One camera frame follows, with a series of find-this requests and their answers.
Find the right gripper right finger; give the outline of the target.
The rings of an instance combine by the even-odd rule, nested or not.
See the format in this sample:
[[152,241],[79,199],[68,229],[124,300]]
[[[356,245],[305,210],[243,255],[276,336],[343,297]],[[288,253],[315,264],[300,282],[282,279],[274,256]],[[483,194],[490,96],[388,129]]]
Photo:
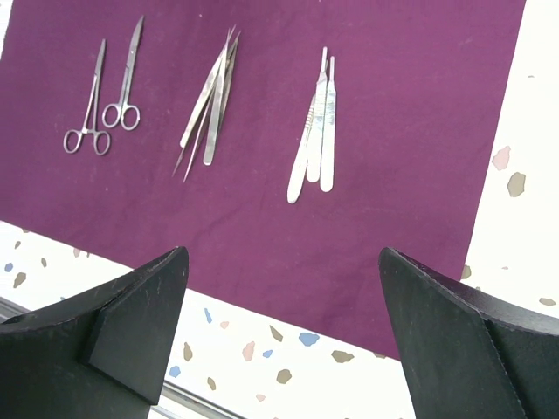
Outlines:
[[558,320],[382,249],[379,272],[418,418],[556,418]]

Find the steel ring-handled forceps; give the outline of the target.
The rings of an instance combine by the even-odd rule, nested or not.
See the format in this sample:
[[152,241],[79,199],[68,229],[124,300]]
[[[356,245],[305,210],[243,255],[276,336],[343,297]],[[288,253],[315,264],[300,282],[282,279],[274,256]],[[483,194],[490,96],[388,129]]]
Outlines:
[[111,135],[106,130],[99,130],[97,127],[99,110],[99,93],[101,74],[104,65],[107,41],[103,38],[100,50],[97,55],[93,82],[89,94],[88,104],[82,127],[80,129],[69,129],[63,138],[63,148],[68,154],[75,154],[79,151],[86,135],[93,137],[93,151],[99,156],[106,155],[111,146]]

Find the thin pointed steel tweezers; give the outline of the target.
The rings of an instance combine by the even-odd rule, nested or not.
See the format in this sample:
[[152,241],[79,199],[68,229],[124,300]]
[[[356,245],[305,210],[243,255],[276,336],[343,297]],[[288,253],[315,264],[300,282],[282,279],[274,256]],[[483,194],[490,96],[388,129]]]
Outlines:
[[183,148],[180,151],[179,156],[178,156],[177,161],[176,161],[176,164],[174,166],[172,176],[174,176],[177,173],[178,169],[180,168],[180,166],[181,166],[181,164],[184,160],[184,156],[187,153],[189,153],[188,159],[187,159],[188,164],[187,164],[185,172],[184,172],[183,182],[186,182],[186,180],[187,180],[187,178],[190,174],[190,171],[191,171],[192,166],[194,164],[194,160],[196,159],[197,150],[199,148],[201,138],[203,137],[203,134],[205,133],[205,129],[207,128],[207,120],[209,118],[209,116],[208,116],[209,108],[210,108],[209,101],[206,101],[206,103],[204,104],[204,106],[202,108],[202,112],[197,117],[197,123],[195,125],[196,133],[192,135],[193,142],[192,142],[190,148]]

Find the steel scissors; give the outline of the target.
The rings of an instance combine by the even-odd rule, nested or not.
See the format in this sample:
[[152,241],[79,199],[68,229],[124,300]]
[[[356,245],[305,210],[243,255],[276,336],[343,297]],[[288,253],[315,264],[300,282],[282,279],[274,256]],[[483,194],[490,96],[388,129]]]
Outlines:
[[136,105],[129,103],[129,96],[137,50],[141,42],[144,18],[144,16],[141,16],[138,20],[130,40],[120,97],[117,102],[106,105],[103,110],[101,120],[106,128],[114,128],[121,125],[124,130],[132,131],[139,125],[141,120],[140,109]]

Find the purple surgical cloth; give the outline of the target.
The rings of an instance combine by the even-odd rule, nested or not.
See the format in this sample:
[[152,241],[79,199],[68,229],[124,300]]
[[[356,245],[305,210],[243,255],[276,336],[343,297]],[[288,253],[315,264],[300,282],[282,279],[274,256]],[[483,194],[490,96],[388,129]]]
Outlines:
[[[192,289],[397,356],[377,259],[462,272],[521,1],[16,1],[1,59],[1,218],[130,267],[173,247]],[[132,131],[106,128],[141,16]],[[209,75],[239,33],[210,166],[190,174]],[[101,40],[97,127],[75,154]],[[287,186],[321,69],[335,57],[331,191]]]

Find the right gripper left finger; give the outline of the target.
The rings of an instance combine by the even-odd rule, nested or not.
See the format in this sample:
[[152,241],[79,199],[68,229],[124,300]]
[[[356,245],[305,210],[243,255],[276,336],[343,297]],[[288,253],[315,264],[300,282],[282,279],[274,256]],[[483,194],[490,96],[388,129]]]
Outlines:
[[145,418],[159,402],[189,274],[176,247],[1,325],[3,418]]

